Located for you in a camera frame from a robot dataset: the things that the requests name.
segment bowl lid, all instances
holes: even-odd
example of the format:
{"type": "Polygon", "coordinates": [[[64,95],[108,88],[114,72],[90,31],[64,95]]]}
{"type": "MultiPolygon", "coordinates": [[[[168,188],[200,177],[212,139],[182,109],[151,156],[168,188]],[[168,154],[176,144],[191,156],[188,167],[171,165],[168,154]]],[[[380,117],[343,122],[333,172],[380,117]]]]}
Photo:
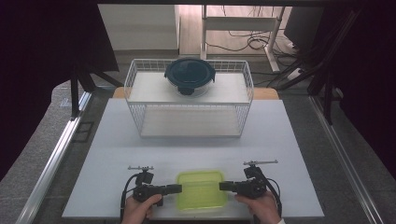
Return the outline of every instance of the bowl lid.
{"type": "Polygon", "coordinates": [[[215,81],[215,69],[206,61],[194,58],[178,59],[166,67],[165,77],[180,93],[191,95],[194,89],[215,81]]]}

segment white wire basket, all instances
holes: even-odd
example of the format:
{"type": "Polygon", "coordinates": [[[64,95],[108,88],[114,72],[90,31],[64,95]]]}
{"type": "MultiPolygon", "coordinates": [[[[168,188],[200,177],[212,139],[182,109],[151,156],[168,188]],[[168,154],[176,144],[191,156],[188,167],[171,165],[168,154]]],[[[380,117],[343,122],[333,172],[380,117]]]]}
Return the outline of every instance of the white wire basket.
{"type": "Polygon", "coordinates": [[[197,97],[178,93],[164,72],[174,60],[135,59],[124,95],[142,137],[240,137],[253,100],[246,61],[206,60],[215,82],[197,97]]]}

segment white table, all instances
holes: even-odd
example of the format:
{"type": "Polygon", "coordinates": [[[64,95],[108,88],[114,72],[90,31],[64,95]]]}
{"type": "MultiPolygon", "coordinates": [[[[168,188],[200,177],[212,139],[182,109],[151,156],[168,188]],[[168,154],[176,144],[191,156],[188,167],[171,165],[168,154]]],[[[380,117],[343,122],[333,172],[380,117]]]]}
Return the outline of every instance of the white table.
{"type": "MultiPolygon", "coordinates": [[[[64,209],[68,218],[118,218],[128,166],[154,166],[153,185],[173,184],[180,172],[217,169],[246,180],[244,161],[272,161],[264,174],[281,188],[283,217],[323,217],[318,197],[280,100],[253,101],[240,138],[140,138],[124,99],[110,99],[78,181],[64,209]]],[[[224,207],[178,211],[176,195],[154,207],[153,219],[250,219],[233,199],[224,207]]]]}

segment green plastic container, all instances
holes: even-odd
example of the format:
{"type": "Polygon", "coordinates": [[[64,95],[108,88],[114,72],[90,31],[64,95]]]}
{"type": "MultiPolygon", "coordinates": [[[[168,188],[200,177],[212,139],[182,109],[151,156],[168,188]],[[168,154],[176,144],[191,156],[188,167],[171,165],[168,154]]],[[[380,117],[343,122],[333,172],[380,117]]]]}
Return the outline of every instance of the green plastic container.
{"type": "Polygon", "coordinates": [[[222,172],[217,170],[182,172],[177,183],[183,191],[177,195],[177,209],[202,209],[222,207],[227,203],[225,191],[219,190],[219,182],[224,181],[222,172]]]}

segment hand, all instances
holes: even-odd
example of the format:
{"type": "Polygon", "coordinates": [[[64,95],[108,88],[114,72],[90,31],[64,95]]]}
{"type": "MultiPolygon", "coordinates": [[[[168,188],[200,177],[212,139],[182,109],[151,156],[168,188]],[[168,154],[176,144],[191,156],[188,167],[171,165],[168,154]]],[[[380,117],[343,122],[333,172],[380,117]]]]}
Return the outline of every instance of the hand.
{"type": "Polygon", "coordinates": [[[257,199],[249,199],[242,195],[235,195],[235,199],[240,203],[245,203],[251,215],[256,215],[262,224],[277,224],[281,218],[277,213],[276,201],[271,191],[265,193],[257,199]]]}
{"type": "Polygon", "coordinates": [[[163,196],[156,194],[149,197],[143,203],[136,201],[133,197],[126,200],[122,224],[141,224],[146,218],[152,216],[152,205],[157,203],[163,196]]]}

